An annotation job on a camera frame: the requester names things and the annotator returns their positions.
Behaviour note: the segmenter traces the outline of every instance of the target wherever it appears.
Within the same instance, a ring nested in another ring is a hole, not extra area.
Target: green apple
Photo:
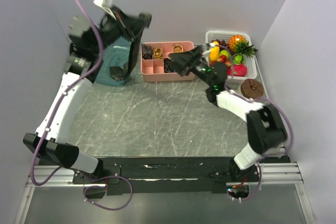
[[[227,50],[220,51],[219,56],[222,56],[222,55],[225,55],[227,60],[230,58],[230,53]]]

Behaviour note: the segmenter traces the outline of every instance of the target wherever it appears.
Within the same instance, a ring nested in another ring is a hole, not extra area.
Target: white basket
[[[247,34],[244,33],[237,33],[234,31],[208,31],[205,34],[205,43],[210,43],[212,40],[219,39],[219,40],[225,40],[226,43],[229,42],[232,36],[235,35],[242,35],[247,41],[249,45],[252,45],[251,38]],[[239,76],[233,76],[233,79],[231,76],[227,77],[228,83],[236,83],[236,84],[242,84],[246,79],[256,79],[258,72],[256,67],[256,60],[253,57],[245,57],[245,66],[247,67],[247,74],[244,77]]]

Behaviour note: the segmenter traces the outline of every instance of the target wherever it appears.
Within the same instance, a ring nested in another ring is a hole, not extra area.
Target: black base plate
[[[224,194],[226,183],[233,181],[229,174],[232,157],[102,157],[104,174],[127,178],[134,193],[177,193],[210,191]],[[288,163],[288,157],[266,158],[264,163]],[[248,173],[249,182],[257,182],[257,168]],[[74,177],[74,184],[97,184]],[[127,183],[118,179],[107,182],[107,195],[130,192]]]

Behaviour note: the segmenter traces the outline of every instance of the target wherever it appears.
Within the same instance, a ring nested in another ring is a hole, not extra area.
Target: marble table surface
[[[94,156],[235,156],[246,145],[244,121],[210,104],[201,80],[147,83],[139,66],[131,77],[124,87],[92,86],[70,144]]]

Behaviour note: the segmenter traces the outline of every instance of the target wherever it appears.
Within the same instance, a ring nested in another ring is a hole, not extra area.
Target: metal frame
[[[55,169],[57,166],[35,166],[35,178],[37,181],[42,181]],[[262,164],[261,170],[263,173],[263,184],[302,184],[302,177],[297,163],[283,164]],[[68,169],[60,169],[43,187],[85,187],[93,184],[81,185],[73,184],[73,176],[75,172]],[[30,177],[28,178],[26,187],[36,187]]]
[[[34,187],[26,187],[22,200],[17,211],[14,224],[24,224],[26,221],[27,213],[29,210],[30,202],[32,201],[33,193],[35,188]]]
[[[303,215],[305,216],[307,224],[316,224],[315,216],[310,205],[306,189],[303,184],[295,184],[296,191],[300,200]]]

